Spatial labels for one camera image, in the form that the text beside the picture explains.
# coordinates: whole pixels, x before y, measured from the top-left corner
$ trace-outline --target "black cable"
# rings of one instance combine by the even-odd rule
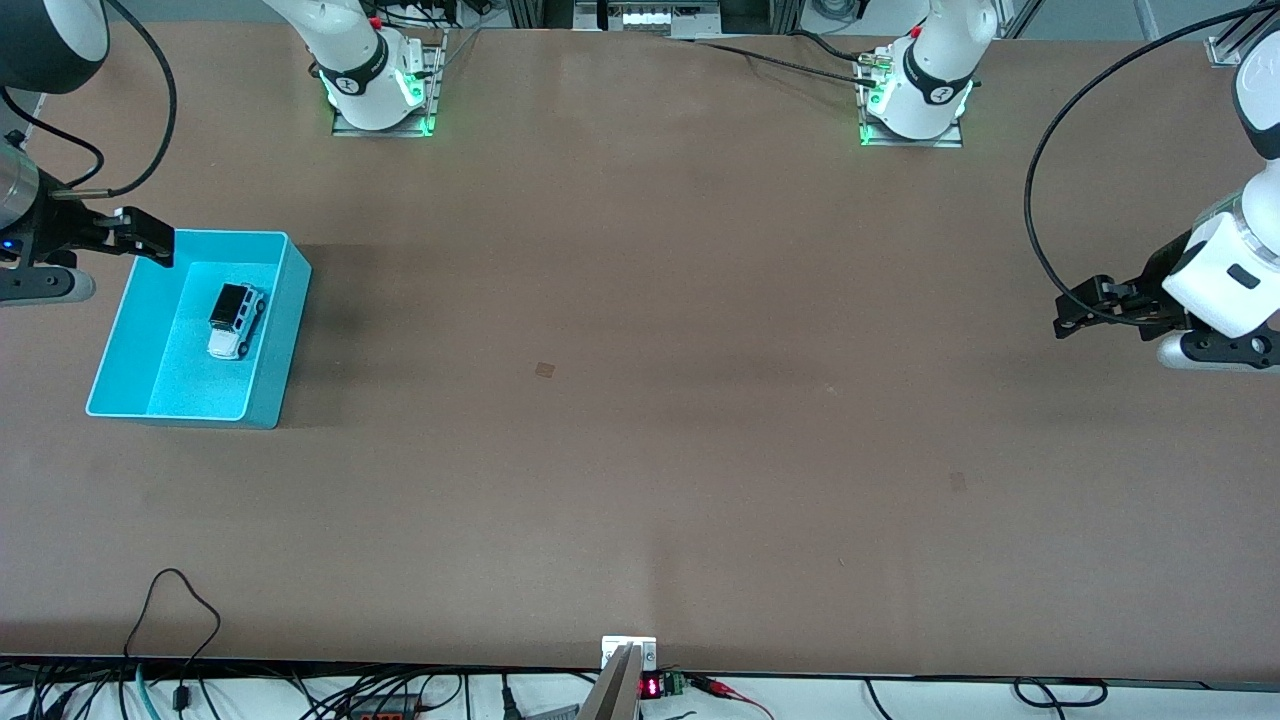
[[[196,673],[196,682],[200,683],[200,694],[205,696],[205,705],[209,706],[209,714],[214,716],[214,720],[223,720],[223,716],[218,714],[218,707],[214,706],[214,698],[209,697],[209,688],[205,687],[205,676],[198,671]]]
[[[881,705],[879,696],[876,694],[876,685],[872,684],[872,679],[863,678],[863,682],[867,683],[867,692],[872,696],[872,705],[876,706],[876,711],[879,712],[881,717],[884,720],[893,720],[893,716],[888,714],[888,710],[884,710],[884,706]]]
[[[4,86],[0,86],[0,100],[4,100],[4,104],[9,108],[9,111],[13,113],[14,115],[18,115],[18,118],[22,119],[23,122],[31,123],[31,126],[37,127],[54,137],[60,137],[67,142],[70,142],[72,145],[78,145],[84,150],[88,150],[93,155],[93,167],[90,168],[88,172],[86,172],[83,176],[67,183],[67,187],[76,187],[91,179],[93,176],[96,176],[99,172],[102,170],[102,165],[106,163],[106,156],[102,155],[102,151],[99,150],[97,146],[95,146],[92,142],[76,137],[69,132],[58,129],[54,126],[46,123],[45,120],[41,120],[40,118],[32,115],[31,113],[27,113],[26,110],[22,109],[20,105],[18,105],[13,100],[13,96],[9,95],[9,88]]]
[[[787,60],[780,60],[777,58],[769,58],[768,55],[760,55],[759,53],[753,53],[750,50],[742,50],[741,47],[730,47],[728,45],[718,45],[716,42],[695,42],[699,47],[714,47],[717,50],[723,50],[726,53],[733,53],[736,55],[742,55],[745,58],[751,58],[764,63],[771,63],[782,68],[790,68],[801,73],[809,73],[819,77],[826,77],[831,79],[838,79],[841,82],[851,82],[854,85],[860,85],[863,87],[876,87],[876,82],[870,78],[859,78],[854,76],[842,76],[840,73],[832,73],[827,70],[820,70],[818,68],[810,68],[808,65],[800,65],[796,63],[790,63]]]
[[[1028,683],[1028,684],[1032,684],[1032,685],[1036,685],[1037,688],[1039,688],[1039,691],[1042,693],[1044,693],[1044,697],[1047,700],[1043,700],[1043,701],[1032,700],[1032,698],[1027,697],[1025,694],[1023,694],[1023,683]],[[1107,688],[1107,684],[1103,683],[1102,680],[1098,680],[1097,685],[1094,685],[1094,687],[1097,687],[1097,688],[1100,688],[1102,691],[1098,694],[1098,697],[1089,698],[1089,700],[1082,700],[1082,701],[1066,701],[1066,700],[1057,700],[1057,696],[1053,694],[1053,691],[1048,689],[1048,685],[1046,685],[1043,682],[1041,682],[1041,680],[1038,680],[1036,678],[1014,678],[1014,694],[1018,696],[1018,700],[1023,701],[1023,703],[1029,705],[1032,707],[1038,707],[1041,710],[1053,710],[1053,711],[1057,712],[1057,719],[1059,720],[1066,720],[1066,710],[1065,708],[1068,708],[1068,707],[1075,707],[1075,708],[1097,707],[1097,706],[1102,705],[1103,702],[1106,702],[1107,696],[1110,694],[1110,689]]]
[[[204,652],[204,650],[209,647],[209,643],[214,642],[214,638],[218,637],[218,632],[223,629],[221,614],[218,612],[218,609],[210,605],[209,601],[205,600],[198,592],[196,592],[196,588],[192,587],[191,580],[187,579],[186,573],[183,573],[177,568],[165,568],[164,570],[160,570],[159,573],[155,574],[155,577],[151,578],[151,584],[147,587],[147,596],[142,601],[142,611],[138,612],[138,619],[133,621],[133,629],[129,630],[129,637],[124,639],[124,648],[120,651],[120,656],[124,657],[124,660],[131,659],[129,646],[133,644],[133,638],[137,637],[138,629],[142,628],[142,620],[146,619],[147,616],[147,609],[151,607],[151,596],[155,594],[156,592],[156,583],[160,582],[160,578],[168,574],[177,575],[178,579],[182,580],[182,584],[187,587],[187,594],[189,594],[192,600],[198,602],[205,610],[209,611],[210,615],[214,616],[214,629],[209,633],[209,637],[205,638],[205,642],[200,643],[200,647],[197,647],[196,651],[187,657],[187,661],[183,662],[183,667],[189,666],[196,660],[196,656]]]
[[[169,143],[173,141],[173,129],[178,123],[178,83],[173,78],[173,68],[169,67],[169,60],[164,56],[164,51],[160,50],[160,45],[156,44],[155,38],[151,37],[151,33],[147,32],[147,28],[142,27],[142,23],[138,22],[138,19],[133,17],[133,13],[125,9],[124,5],[120,5],[120,0],[106,0],[106,4],[114,8],[115,12],[124,18],[124,22],[129,23],[133,29],[137,31],[138,36],[142,37],[142,41],[147,44],[147,47],[151,49],[151,54],[155,55],[156,63],[160,64],[160,72],[164,73],[165,87],[169,90],[169,117],[165,119],[164,137],[160,140],[160,147],[156,149],[156,154],[151,158],[151,164],[142,170],[142,174],[138,176],[137,179],[124,187],[106,191],[108,197],[119,197],[133,192],[142,183],[147,182],[147,179],[156,172],[156,168],[160,167],[160,161],[164,160],[165,152],[169,151]]]
[[[1134,50],[1133,53],[1129,53],[1124,58],[1120,58],[1119,60],[1112,63],[1111,67],[1098,73],[1098,76],[1091,79],[1088,85],[1076,91],[1076,94],[1073,95],[1071,99],[1066,101],[1066,105],[1062,105],[1062,109],[1059,110],[1056,115],[1053,115],[1053,119],[1050,122],[1048,127],[1044,128],[1044,135],[1041,136],[1039,143],[1036,145],[1036,152],[1032,154],[1032,161],[1027,167],[1027,184],[1023,190],[1023,219],[1027,223],[1027,238],[1030,241],[1032,251],[1036,254],[1036,259],[1039,260],[1041,268],[1044,270],[1044,274],[1048,275],[1050,282],[1053,283],[1053,287],[1056,287],[1059,292],[1062,293],[1064,297],[1069,299],[1075,305],[1079,305],[1084,311],[1089,313],[1093,316],[1097,316],[1098,319],[1106,323],[1119,324],[1119,325],[1149,327],[1149,325],[1165,325],[1167,323],[1166,320],[1134,320],[1130,318],[1114,315],[1111,313],[1100,313],[1097,309],[1094,309],[1084,300],[1082,300],[1079,296],[1076,296],[1075,292],[1073,292],[1071,288],[1068,287],[1065,282],[1062,282],[1062,278],[1059,277],[1057,272],[1053,269],[1053,265],[1050,264],[1048,258],[1044,255],[1044,249],[1041,247],[1039,237],[1036,234],[1036,222],[1032,218],[1032,188],[1036,183],[1036,169],[1039,167],[1041,155],[1044,152],[1044,146],[1048,145],[1050,137],[1053,136],[1053,131],[1057,129],[1057,126],[1062,122],[1062,118],[1065,118],[1066,114],[1070,113],[1071,109],[1075,108],[1075,105],[1082,99],[1084,99],[1084,96],[1088,95],[1091,90],[1102,85],[1103,81],[1114,76],[1116,72],[1119,72],[1129,63],[1142,58],[1143,55],[1147,55],[1153,50],[1158,50],[1160,47],[1164,47],[1165,45],[1169,45],[1175,40],[1187,37],[1188,35],[1192,35],[1194,32],[1199,32],[1202,29],[1213,27],[1216,24],[1233,20],[1235,18],[1243,18],[1247,15],[1252,15],[1254,13],[1274,10],[1276,8],[1280,8],[1280,1],[1268,1],[1258,5],[1251,5],[1248,8],[1242,8],[1239,10],[1231,10],[1230,13],[1222,13],[1221,15],[1215,15],[1206,20],[1192,23],[1180,29],[1175,29],[1174,32],[1158,40],[1153,40],[1147,45],[1143,45],[1142,47]]]
[[[806,29],[794,29],[794,31],[788,32],[787,35],[791,35],[791,36],[795,36],[795,37],[806,37],[806,38],[814,41],[818,45],[818,47],[822,47],[822,50],[824,53],[827,53],[828,55],[840,58],[841,60],[846,60],[846,61],[850,61],[850,63],[856,63],[858,61],[858,56],[863,54],[863,53],[845,53],[842,50],[838,50],[832,44],[827,42],[820,35],[818,35],[815,32],[809,32]]]
[[[315,710],[315,707],[316,707],[316,698],[311,697],[311,691],[307,689],[306,683],[303,683],[302,678],[298,676],[298,670],[296,667],[293,667],[293,666],[289,666],[289,671],[293,673],[293,683],[291,683],[291,684],[294,688],[297,688],[298,692],[302,693],[302,697],[307,698],[307,705],[311,706],[311,710]]]
[[[449,705],[451,702],[457,700],[460,694],[462,694],[462,675],[460,674],[458,687],[453,688],[453,694],[445,698],[444,702],[438,702],[435,705],[422,705],[422,693],[426,691],[426,683],[430,683],[433,678],[435,678],[435,675],[428,675],[426,680],[422,683],[422,687],[417,689],[417,705],[421,712],[431,712],[433,710],[439,710],[445,705]]]
[[[214,629],[209,633],[209,637],[205,638],[205,642],[200,643],[200,646],[196,647],[195,652],[192,652],[187,657],[187,661],[182,664],[182,669],[178,671],[178,687],[182,688],[186,687],[187,669],[191,666],[192,662],[195,662],[196,656],[204,652],[204,650],[209,647],[209,643],[214,642],[214,638],[218,637],[218,632],[223,629],[221,614],[219,614],[216,607],[210,605],[207,600],[205,600],[198,592],[196,592],[196,588],[192,587],[191,580],[187,579],[187,575],[182,570],[177,568],[165,568],[164,570],[160,570],[159,573],[155,574],[155,577],[151,578],[151,584],[147,587],[147,596],[142,601],[142,611],[138,612],[138,619],[133,623],[133,629],[129,630],[129,637],[124,639],[124,648],[120,651],[120,656],[124,659],[125,662],[129,660],[129,644],[133,643],[133,638],[137,637],[138,629],[142,626],[142,620],[147,616],[147,609],[151,606],[151,596],[155,593],[156,584],[160,582],[160,578],[163,578],[166,574],[177,575],[178,579],[182,580],[182,584],[186,585],[187,593],[192,597],[192,600],[204,606],[204,609],[207,610],[209,614],[214,616]],[[120,711],[122,714],[124,711],[123,676],[120,679]],[[182,720],[183,711],[184,708],[178,708],[178,720]]]

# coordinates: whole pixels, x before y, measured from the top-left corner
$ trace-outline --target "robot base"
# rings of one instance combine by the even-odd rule
[[[883,56],[888,54],[888,47],[877,47],[877,56]],[[870,78],[876,82],[881,82],[884,78],[884,70],[881,68],[868,68],[860,63],[854,63],[854,76],[860,78]],[[858,137],[861,145],[888,145],[888,146],[910,146],[910,147],[964,147],[964,137],[960,133],[960,119],[956,118],[951,123],[951,127],[938,137],[932,137],[929,140],[911,140],[902,137],[896,132],[888,129],[883,122],[876,115],[867,111],[867,105],[872,102],[872,96],[878,92],[876,88],[856,87],[858,92]]]
[[[404,92],[421,97],[422,104],[394,126],[378,131],[361,129],[348,123],[337,110],[333,113],[334,137],[431,137],[435,135],[435,115],[440,106],[444,53],[448,35],[440,45],[424,46],[417,38],[410,40],[408,68],[403,77]],[[415,73],[422,73],[416,79]]]

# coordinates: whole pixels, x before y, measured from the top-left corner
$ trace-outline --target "plug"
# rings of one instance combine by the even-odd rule
[[[502,676],[502,720],[525,720],[520,707],[516,706],[516,696],[512,694],[506,675]]]

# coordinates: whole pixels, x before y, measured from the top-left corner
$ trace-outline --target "red wire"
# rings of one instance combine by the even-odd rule
[[[772,712],[769,712],[769,708],[768,708],[768,707],[764,707],[763,705],[760,705],[760,703],[755,702],[754,700],[751,700],[751,698],[749,698],[749,697],[744,696],[742,693],[740,693],[740,692],[737,692],[737,691],[735,691],[735,692],[733,692],[733,694],[735,694],[735,696],[737,696],[737,697],[731,697],[730,700],[736,700],[736,701],[739,701],[739,702],[745,702],[745,703],[748,703],[748,705],[751,705],[751,706],[755,706],[756,708],[759,708],[759,711],[760,711],[760,712],[763,712],[763,714],[768,715],[768,716],[769,716],[769,720],[777,720],[777,719],[776,719],[776,717],[773,716],[773,714],[772,714]]]

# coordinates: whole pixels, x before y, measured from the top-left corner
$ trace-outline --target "tabletop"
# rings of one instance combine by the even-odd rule
[[[282,424],[84,415],[128,261],[0,314],[0,651],[118,652],[173,565],[212,656],[590,666],[635,633],[704,669],[1280,679],[1275,380],[1055,341],[1027,246],[1030,150],[1129,46],[995,44],[965,147],[923,150],[860,147],[838,82],[545,31],[483,33],[434,137],[332,138],[288,27],[154,32],[179,122],[129,204],[315,269]],[[1179,45],[1064,123],[1037,219],[1069,282],[1261,167],[1230,79]],[[46,117],[124,181],[164,85],[116,32]],[[177,584],[152,611],[136,652],[207,633]]]

